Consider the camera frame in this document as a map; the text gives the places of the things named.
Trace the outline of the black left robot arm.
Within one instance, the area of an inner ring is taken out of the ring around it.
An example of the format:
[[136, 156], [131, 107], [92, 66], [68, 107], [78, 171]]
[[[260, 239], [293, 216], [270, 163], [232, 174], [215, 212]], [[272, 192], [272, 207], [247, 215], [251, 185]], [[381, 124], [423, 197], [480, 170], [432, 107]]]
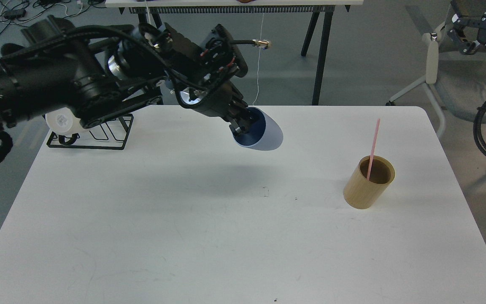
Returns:
[[168, 24], [76, 27], [54, 16], [22, 34], [28, 47], [6, 43], [0, 51], [0, 163], [13, 146], [6, 128], [64, 107], [83, 128], [96, 127], [159, 100], [156, 92], [132, 95], [160, 81], [181, 107], [228, 122], [244, 145], [265, 126], [231, 82], [248, 71], [238, 45], [259, 42], [234, 40], [220, 24], [200, 46]]

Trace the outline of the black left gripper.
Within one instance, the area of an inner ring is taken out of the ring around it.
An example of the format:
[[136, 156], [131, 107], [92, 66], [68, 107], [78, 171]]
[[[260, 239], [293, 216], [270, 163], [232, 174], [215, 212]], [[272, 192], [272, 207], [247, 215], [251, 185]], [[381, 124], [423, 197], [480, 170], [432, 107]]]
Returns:
[[186, 88], [179, 92], [179, 104], [208, 117], [220, 117], [231, 123], [234, 137], [248, 133], [256, 123], [256, 116], [243, 100], [243, 94], [226, 82], [210, 92], [199, 92]]

